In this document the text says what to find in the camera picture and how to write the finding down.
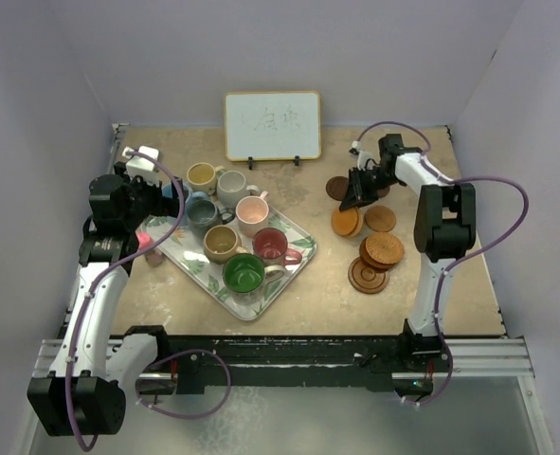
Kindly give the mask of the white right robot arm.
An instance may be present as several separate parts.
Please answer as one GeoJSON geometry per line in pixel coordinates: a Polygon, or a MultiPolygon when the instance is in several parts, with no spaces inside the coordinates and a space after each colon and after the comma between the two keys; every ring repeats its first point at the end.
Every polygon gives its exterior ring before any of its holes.
{"type": "Polygon", "coordinates": [[[378,141],[379,158],[364,151],[358,140],[350,154],[357,164],[349,170],[349,185],[339,208],[363,208],[378,192],[393,185],[410,188],[418,197],[413,241],[421,254],[421,269],[413,307],[398,336],[398,360],[419,371],[431,359],[452,365],[443,335],[443,314],[454,278],[451,267],[476,242],[476,191],[435,168],[417,147],[404,145],[399,134],[378,141]]]}

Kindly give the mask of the green ceramic cup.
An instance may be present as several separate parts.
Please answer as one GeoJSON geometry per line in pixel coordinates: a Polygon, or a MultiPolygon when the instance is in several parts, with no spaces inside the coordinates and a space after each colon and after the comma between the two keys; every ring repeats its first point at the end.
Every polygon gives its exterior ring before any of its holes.
{"type": "Polygon", "coordinates": [[[282,265],[267,265],[258,256],[243,253],[226,262],[222,278],[232,293],[245,296],[262,290],[269,282],[280,280],[286,273],[282,265]]]}

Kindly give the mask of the black front rail base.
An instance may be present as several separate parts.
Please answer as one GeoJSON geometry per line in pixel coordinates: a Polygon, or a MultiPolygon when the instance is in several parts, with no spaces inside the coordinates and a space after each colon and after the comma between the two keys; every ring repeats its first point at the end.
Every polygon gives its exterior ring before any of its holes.
{"type": "Polygon", "coordinates": [[[209,386],[363,388],[431,392],[431,377],[450,371],[444,360],[407,361],[398,336],[163,336],[150,369],[173,373],[176,393],[209,386]],[[238,368],[271,360],[270,369],[238,368]],[[393,373],[423,378],[393,379],[393,373]]]}

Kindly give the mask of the pink ceramic cup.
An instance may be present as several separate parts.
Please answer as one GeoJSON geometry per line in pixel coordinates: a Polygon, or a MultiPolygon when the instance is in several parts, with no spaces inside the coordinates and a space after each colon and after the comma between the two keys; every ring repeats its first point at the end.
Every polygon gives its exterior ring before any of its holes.
{"type": "Polygon", "coordinates": [[[260,230],[268,227],[270,208],[267,203],[268,192],[250,195],[239,201],[235,214],[240,232],[253,238],[260,230]]]}

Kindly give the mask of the aluminium frame rail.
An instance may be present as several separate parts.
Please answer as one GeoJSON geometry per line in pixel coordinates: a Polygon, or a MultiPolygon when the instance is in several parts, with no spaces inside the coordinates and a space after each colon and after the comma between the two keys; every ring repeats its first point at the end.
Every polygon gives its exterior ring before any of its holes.
{"type": "MultiPolygon", "coordinates": [[[[122,341],[112,339],[108,342],[107,360],[120,349],[122,341]]],[[[59,339],[44,339],[40,345],[32,377],[45,377],[62,346],[59,339]]],[[[454,367],[453,377],[534,377],[526,343],[523,339],[486,339],[477,342],[473,339],[454,339],[451,341],[454,367]]],[[[238,363],[238,368],[270,369],[271,360],[262,364],[247,366],[238,363]]],[[[423,373],[393,373],[393,379],[423,378],[423,373]]],[[[140,380],[169,381],[170,373],[141,373],[140,380]]]]}

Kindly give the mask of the red ceramic cup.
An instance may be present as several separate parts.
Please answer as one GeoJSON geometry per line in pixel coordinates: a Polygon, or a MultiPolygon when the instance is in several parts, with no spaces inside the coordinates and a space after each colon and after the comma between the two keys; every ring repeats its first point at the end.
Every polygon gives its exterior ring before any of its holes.
{"type": "Polygon", "coordinates": [[[284,233],[273,227],[261,229],[253,238],[253,251],[267,265],[278,264],[284,267],[298,265],[302,254],[289,246],[284,233]]]}

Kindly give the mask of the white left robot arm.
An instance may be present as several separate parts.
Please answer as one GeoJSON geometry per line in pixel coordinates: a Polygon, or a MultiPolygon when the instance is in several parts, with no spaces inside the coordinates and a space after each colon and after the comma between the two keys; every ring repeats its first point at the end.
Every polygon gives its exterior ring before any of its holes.
{"type": "Polygon", "coordinates": [[[141,250],[136,231],[150,216],[180,220],[186,202],[173,178],[162,193],[158,160],[133,152],[111,173],[89,185],[91,213],[82,227],[72,310],[59,350],[43,373],[34,373],[27,399],[50,436],[114,435],[124,421],[127,391],[146,367],[160,372],[171,362],[161,328],[137,329],[119,350],[108,352],[117,303],[141,250]]]}

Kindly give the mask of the light wooden coaster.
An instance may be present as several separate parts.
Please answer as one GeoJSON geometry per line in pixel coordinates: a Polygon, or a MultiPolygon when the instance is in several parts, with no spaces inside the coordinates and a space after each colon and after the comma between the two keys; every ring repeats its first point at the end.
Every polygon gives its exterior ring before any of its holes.
{"type": "Polygon", "coordinates": [[[397,217],[390,208],[379,205],[366,211],[364,221],[373,231],[390,232],[397,224],[397,217]]]}

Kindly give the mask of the dark walnut coaster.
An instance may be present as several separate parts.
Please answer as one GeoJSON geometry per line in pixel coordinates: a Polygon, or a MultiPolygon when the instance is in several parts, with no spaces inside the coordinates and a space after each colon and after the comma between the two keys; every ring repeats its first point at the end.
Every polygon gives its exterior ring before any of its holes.
{"type": "Polygon", "coordinates": [[[376,194],[377,198],[383,198],[383,197],[386,197],[389,194],[389,191],[390,191],[390,187],[386,187],[386,188],[377,190],[375,192],[375,194],[376,194]]]}
{"type": "Polygon", "coordinates": [[[342,201],[349,189],[349,179],[345,176],[331,177],[325,186],[325,191],[329,197],[335,201],[342,201]]]}

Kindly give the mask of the orange wooden coaster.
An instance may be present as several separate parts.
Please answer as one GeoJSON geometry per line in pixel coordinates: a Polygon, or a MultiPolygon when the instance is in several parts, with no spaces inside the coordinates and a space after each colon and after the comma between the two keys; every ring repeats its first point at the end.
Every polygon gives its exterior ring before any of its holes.
{"type": "Polygon", "coordinates": [[[352,238],[359,234],[364,224],[363,215],[359,208],[340,211],[336,208],[331,216],[331,226],[339,236],[352,238]]]}

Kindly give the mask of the woven bamboo coaster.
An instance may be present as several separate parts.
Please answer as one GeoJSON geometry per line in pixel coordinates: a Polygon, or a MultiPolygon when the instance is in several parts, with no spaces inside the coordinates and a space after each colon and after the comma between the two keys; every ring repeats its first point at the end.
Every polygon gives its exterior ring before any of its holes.
{"type": "Polygon", "coordinates": [[[401,240],[388,232],[375,232],[368,236],[365,248],[370,257],[379,264],[398,264],[405,255],[401,240]]]}
{"type": "Polygon", "coordinates": [[[374,269],[383,271],[383,272],[390,270],[392,268],[391,264],[378,263],[371,257],[371,255],[369,254],[369,252],[367,251],[367,248],[366,248],[366,241],[367,241],[367,238],[365,238],[359,246],[359,254],[360,254],[360,257],[361,257],[362,261],[366,265],[368,265],[368,266],[370,266],[374,269]]]}

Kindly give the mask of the white ceramic cup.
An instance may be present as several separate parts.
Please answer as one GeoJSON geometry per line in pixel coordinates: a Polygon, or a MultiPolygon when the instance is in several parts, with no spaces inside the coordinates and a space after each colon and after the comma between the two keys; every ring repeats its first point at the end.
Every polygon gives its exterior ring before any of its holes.
{"type": "Polygon", "coordinates": [[[249,185],[245,176],[238,171],[226,171],[218,177],[216,194],[225,208],[234,209],[243,198],[260,195],[261,192],[258,186],[249,185]]]}

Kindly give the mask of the tan ceramic cup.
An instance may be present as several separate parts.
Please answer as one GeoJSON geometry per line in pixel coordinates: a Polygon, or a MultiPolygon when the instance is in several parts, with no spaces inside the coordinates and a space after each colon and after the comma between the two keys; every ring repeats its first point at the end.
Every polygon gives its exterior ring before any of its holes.
{"type": "Polygon", "coordinates": [[[225,264],[237,254],[249,253],[240,235],[229,226],[212,227],[203,240],[204,254],[211,263],[225,264]]]}

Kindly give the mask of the floral serving tray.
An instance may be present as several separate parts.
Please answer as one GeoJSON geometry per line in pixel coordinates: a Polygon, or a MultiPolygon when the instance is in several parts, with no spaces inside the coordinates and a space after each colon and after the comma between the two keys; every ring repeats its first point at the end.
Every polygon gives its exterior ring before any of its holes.
{"type": "Polygon", "coordinates": [[[243,248],[228,265],[216,264],[205,255],[202,242],[189,227],[179,227],[158,249],[210,296],[240,320],[258,318],[316,254],[314,237],[275,208],[269,209],[269,226],[286,237],[288,246],[302,261],[278,270],[255,259],[252,240],[242,236],[243,248]]]}

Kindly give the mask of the small whiteboard with stand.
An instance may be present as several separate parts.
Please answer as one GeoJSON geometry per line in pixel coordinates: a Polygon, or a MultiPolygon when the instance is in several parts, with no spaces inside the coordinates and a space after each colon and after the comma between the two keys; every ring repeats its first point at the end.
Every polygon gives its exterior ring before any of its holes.
{"type": "Polygon", "coordinates": [[[224,98],[226,158],[250,165],[321,155],[317,91],[229,92],[224,98]]]}

